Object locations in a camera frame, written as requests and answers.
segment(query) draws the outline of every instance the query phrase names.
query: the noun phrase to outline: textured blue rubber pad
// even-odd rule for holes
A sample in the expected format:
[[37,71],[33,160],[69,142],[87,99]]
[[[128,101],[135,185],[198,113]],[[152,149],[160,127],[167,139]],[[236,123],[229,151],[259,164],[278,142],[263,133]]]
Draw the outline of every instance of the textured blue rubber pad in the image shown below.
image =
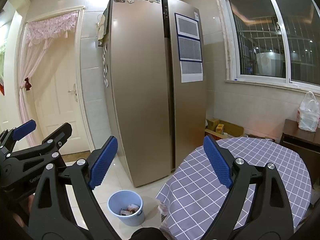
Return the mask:
[[27,136],[29,133],[36,129],[36,122],[30,120],[23,125],[19,126],[13,131],[12,139],[15,141],[20,141],[23,137]]
[[203,148],[219,182],[230,189],[233,184],[230,167],[208,135],[203,140]]
[[113,137],[107,146],[101,152],[99,158],[90,170],[89,187],[94,190],[96,186],[101,185],[113,159],[118,151],[118,141]]

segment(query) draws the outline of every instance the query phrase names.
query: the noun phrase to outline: trash can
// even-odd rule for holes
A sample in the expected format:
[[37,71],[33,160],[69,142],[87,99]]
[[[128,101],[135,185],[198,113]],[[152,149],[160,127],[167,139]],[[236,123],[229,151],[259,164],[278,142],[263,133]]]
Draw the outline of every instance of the trash can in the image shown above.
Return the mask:
[[[137,212],[130,216],[121,216],[121,209],[127,209],[128,205],[135,204],[139,206]],[[118,217],[123,223],[128,226],[136,227],[144,222],[143,201],[140,195],[131,190],[120,190],[113,193],[108,199],[109,211]]]

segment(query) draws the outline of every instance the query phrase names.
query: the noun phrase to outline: tablecloth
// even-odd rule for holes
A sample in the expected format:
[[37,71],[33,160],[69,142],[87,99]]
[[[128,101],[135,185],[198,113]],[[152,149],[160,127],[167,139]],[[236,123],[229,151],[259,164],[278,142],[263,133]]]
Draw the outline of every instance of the tablecloth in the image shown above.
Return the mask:
[[[227,138],[217,143],[251,165],[272,162],[279,171],[289,197],[294,227],[308,208],[311,181],[299,155],[266,139]],[[255,185],[250,185],[235,228],[245,224]],[[200,239],[221,208],[228,189],[220,184],[204,152],[198,147],[189,154],[156,198],[167,208],[165,225],[177,240]]]

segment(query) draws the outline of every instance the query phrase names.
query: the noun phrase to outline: white plastic bag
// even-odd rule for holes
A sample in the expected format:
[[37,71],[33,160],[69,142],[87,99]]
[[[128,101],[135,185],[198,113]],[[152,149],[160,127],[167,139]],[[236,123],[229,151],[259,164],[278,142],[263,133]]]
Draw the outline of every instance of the white plastic bag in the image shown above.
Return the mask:
[[319,103],[317,102],[315,95],[309,91],[306,93],[298,108],[297,122],[299,123],[299,128],[315,132],[319,125],[319,119]]

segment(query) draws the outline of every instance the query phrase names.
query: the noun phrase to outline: window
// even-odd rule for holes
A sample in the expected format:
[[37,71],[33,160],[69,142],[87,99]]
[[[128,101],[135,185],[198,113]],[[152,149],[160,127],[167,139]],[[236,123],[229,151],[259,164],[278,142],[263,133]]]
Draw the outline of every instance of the window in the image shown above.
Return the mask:
[[225,1],[232,80],[320,90],[320,11],[313,0]]

